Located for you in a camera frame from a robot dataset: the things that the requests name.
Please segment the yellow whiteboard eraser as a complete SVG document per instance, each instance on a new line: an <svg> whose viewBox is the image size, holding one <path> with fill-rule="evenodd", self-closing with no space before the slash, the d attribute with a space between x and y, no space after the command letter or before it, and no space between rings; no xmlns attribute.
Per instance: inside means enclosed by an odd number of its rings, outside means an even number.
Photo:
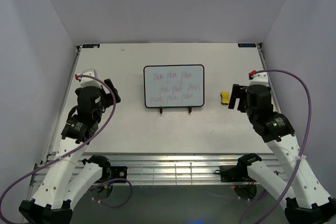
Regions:
<svg viewBox="0 0 336 224"><path fill-rule="evenodd" d="M229 101L230 101L230 95L228 91L222 91L220 93L220 97L221 97L221 104L223 105L228 105Z"/></svg>

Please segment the small black-framed whiteboard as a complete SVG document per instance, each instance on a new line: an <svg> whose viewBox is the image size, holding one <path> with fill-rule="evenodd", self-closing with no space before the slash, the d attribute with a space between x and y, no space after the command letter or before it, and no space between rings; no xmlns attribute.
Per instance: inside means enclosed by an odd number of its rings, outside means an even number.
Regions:
<svg viewBox="0 0 336 224"><path fill-rule="evenodd" d="M145 66L143 79L147 108L199 108L205 103L203 65Z"/></svg>

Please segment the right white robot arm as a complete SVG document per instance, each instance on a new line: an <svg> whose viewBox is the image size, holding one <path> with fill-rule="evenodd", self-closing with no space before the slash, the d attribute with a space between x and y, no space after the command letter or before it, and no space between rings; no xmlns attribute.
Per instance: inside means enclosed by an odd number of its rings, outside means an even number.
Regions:
<svg viewBox="0 0 336 224"><path fill-rule="evenodd" d="M287 182L276 175L260 156L243 155L232 168L232 180L253 179L280 200L289 223L326 223L335 218L335 199L323 188L307 160L299 154L289 120L274 110L271 88L253 84L233 85L229 109L245 112L255 132L278 159Z"/></svg>

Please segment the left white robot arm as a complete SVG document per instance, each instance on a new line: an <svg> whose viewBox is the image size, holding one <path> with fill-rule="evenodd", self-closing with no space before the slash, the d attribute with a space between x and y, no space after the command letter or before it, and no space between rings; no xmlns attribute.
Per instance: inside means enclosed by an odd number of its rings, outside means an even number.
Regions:
<svg viewBox="0 0 336 224"><path fill-rule="evenodd" d="M67 116L55 158L45 165L48 172L30 200L23 200L19 212L28 223L70 223L80 198L94 183L109 181L111 164L101 155L82 161L84 168L72 174L89 143L102 130L99 126L107 108L121 101L110 79L100 81L82 74L75 90L77 105Z"/></svg>

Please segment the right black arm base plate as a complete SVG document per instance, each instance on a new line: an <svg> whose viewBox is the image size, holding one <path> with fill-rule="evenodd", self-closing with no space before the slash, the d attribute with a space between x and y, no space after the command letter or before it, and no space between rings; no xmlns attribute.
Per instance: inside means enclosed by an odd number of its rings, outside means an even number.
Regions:
<svg viewBox="0 0 336 224"><path fill-rule="evenodd" d="M238 166L220 166L219 174L221 182L250 182L247 171Z"/></svg>

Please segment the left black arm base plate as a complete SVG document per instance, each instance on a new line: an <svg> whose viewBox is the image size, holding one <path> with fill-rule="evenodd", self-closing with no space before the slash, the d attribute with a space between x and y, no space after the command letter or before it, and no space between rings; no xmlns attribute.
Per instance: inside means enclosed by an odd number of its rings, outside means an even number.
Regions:
<svg viewBox="0 0 336 224"><path fill-rule="evenodd" d="M107 168L107 173L109 175L108 180L111 179L127 179L128 167L127 166L110 166Z"/></svg>

